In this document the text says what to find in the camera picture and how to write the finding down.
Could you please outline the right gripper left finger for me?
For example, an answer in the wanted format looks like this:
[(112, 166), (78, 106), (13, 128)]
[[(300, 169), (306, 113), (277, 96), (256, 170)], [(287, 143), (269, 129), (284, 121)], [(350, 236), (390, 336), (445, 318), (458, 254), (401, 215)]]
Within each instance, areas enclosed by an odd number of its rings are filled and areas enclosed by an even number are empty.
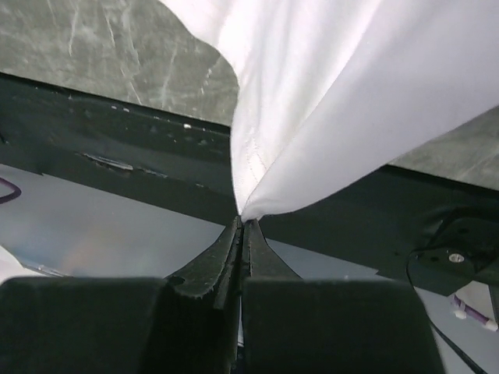
[(228, 373), (242, 224), (168, 277), (14, 277), (1, 286), (4, 373)]

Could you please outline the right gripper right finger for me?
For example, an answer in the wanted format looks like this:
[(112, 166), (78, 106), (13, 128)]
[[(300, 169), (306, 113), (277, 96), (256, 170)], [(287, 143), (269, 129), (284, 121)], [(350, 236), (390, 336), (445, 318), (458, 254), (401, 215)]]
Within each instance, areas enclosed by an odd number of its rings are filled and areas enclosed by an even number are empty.
[(243, 227), (242, 328), (248, 373), (442, 373), (424, 305), (407, 284), (304, 280)]

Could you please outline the white printed t shirt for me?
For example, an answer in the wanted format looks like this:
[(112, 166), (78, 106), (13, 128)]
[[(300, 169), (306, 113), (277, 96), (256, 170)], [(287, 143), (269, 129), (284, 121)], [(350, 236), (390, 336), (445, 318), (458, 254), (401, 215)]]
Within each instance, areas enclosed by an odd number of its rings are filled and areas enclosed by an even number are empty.
[(498, 103), (495, 1), (168, 1), (232, 67), (245, 220), (351, 185)]

